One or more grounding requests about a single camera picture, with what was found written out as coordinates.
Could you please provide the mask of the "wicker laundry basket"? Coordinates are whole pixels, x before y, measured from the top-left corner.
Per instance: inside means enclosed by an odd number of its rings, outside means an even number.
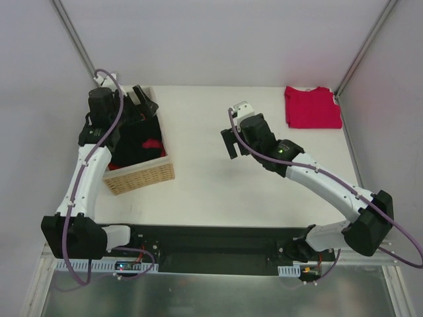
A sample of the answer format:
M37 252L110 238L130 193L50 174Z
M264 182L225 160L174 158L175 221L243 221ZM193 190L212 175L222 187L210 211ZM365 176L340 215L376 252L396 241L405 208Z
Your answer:
M157 112L156 116L159 120L166 156L117 170L108 168L102 180L114 195L174 179L173 163L168 152L165 133L161 127L161 114Z

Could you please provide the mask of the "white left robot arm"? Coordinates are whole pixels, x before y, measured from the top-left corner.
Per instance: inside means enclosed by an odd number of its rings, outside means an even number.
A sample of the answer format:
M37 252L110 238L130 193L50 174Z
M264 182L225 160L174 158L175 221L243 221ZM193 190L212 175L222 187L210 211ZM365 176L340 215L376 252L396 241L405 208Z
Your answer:
M119 194L138 185L127 179L166 157L157 110L149 87L115 87L110 79L89 92L89 111L78 139L71 182L57 211L42 219L41 230L58 259L99 260L117 247L126 257L139 251L129 225L100 225L95 205L100 185Z

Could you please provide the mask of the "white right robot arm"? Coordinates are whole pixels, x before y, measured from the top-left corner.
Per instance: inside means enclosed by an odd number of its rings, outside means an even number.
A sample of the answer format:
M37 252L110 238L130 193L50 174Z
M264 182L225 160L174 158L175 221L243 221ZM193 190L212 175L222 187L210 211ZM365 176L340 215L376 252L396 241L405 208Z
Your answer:
M263 114L241 102L228 110L231 126L221 136L231 159L251 155L264 169L296 182L330 203L344 220L330 225L309 225L283 247L284 254L306 263L321 252L349 247L371 257L392 228L393 199L347 183L322 166L289 139L276 139Z

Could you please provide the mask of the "black flower print t-shirt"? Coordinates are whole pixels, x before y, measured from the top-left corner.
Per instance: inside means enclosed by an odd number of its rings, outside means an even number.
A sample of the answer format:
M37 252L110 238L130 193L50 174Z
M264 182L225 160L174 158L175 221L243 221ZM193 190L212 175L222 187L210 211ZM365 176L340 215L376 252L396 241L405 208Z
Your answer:
M165 157L164 144L163 149L144 149L142 147L143 142L148 139L157 139L163 142L157 116L135 125L123 125L120 128L120 140L117 143L108 168L117 170Z

